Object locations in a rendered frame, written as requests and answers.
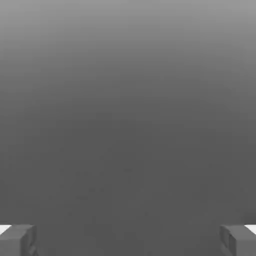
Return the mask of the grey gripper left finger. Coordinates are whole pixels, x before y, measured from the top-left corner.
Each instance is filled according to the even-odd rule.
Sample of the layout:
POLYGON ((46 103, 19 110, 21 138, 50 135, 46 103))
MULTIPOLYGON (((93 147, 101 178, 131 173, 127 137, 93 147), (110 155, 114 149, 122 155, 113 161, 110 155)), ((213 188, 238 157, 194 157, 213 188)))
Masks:
POLYGON ((0 224, 0 256, 38 256, 37 227, 0 224))

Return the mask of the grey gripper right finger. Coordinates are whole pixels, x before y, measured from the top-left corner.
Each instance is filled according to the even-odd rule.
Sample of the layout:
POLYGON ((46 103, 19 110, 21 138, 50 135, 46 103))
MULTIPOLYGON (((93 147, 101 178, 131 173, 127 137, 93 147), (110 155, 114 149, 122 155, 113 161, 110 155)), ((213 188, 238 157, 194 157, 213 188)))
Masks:
POLYGON ((256 256, 256 224, 221 225, 219 238, 223 256, 256 256))

